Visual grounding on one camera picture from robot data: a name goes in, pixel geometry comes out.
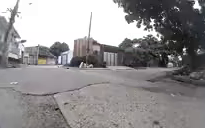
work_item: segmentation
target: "tree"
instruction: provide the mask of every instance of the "tree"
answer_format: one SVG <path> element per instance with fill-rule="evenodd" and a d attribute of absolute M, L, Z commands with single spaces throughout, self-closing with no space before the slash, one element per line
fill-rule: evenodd
<path fill-rule="evenodd" d="M 66 52 L 69 50 L 69 46 L 66 43 L 55 42 L 50 47 L 50 52 L 58 58 L 62 52 Z"/>
<path fill-rule="evenodd" d="M 128 39 L 128 38 L 125 38 L 121 44 L 119 44 L 119 48 L 123 48 L 123 49 L 126 49 L 126 48 L 129 48 L 129 47 L 132 47 L 133 46 L 133 42 L 131 39 Z"/>
<path fill-rule="evenodd" d="M 150 60 L 160 60 L 161 66 L 165 66 L 168 61 L 168 53 L 161 45 L 161 41 L 153 35 L 133 40 L 126 38 L 119 47 L 126 52 L 124 63 L 128 66 L 146 66 Z"/>
<path fill-rule="evenodd" d="M 155 29 L 159 32 L 167 50 L 182 54 L 186 48 L 191 60 L 195 61 L 196 51 L 199 48 L 205 49 L 205 11 L 193 8 L 194 0 L 114 0 L 114 2 L 127 13 L 125 19 L 128 23 L 136 21 L 137 27 L 144 25 L 145 30 Z M 200 0 L 200 3 L 205 5 L 205 0 Z"/>

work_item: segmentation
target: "roof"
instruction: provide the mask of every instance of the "roof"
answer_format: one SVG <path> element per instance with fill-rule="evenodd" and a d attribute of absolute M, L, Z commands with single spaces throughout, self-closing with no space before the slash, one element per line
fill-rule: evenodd
<path fill-rule="evenodd" d="M 33 47 L 25 47 L 25 52 L 29 53 L 30 55 L 37 55 L 38 46 Z M 39 47 L 39 56 L 42 57 L 55 57 L 48 47 L 40 46 Z"/>

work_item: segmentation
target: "yellow wall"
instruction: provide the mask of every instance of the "yellow wall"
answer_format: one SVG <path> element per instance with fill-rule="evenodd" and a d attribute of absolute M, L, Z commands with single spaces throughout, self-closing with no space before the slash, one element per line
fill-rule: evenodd
<path fill-rule="evenodd" d="M 46 64 L 46 58 L 39 58 L 38 64 Z"/>

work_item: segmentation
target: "cracked pavement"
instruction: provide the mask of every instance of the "cracked pavement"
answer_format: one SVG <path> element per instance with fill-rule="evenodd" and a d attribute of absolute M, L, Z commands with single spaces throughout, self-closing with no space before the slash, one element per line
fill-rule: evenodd
<path fill-rule="evenodd" d="M 179 83 L 166 81 L 157 83 L 147 81 L 152 77 L 162 75 L 160 72 L 168 70 L 170 69 L 91 71 L 57 66 L 0 69 L 0 128 L 70 128 L 66 116 L 65 118 L 62 116 L 54 95 L 81 92 L 95 85 L 136 87 L 142 91 L 142 94 L 146 91 L 152 95 L 161 93 L 167 97 L 173 97 L 172 95 L 177 98 L 189 97 L 186 101 L 205 99 L 205 88 L 179 86 Z"/>

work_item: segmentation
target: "tree trunk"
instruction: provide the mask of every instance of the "tree trunk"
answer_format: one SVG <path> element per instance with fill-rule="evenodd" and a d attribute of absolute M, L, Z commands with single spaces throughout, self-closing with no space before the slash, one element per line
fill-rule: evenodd
<path fill-rule="evenodd" d="M 197 68 L 197 54 L 195 52 L 195 49 L 193 47 L 189 47 L 187 49 L 187 53 L 189 55 L 190 63 L 189 67 L 191 70 L 195 70 Z"/>

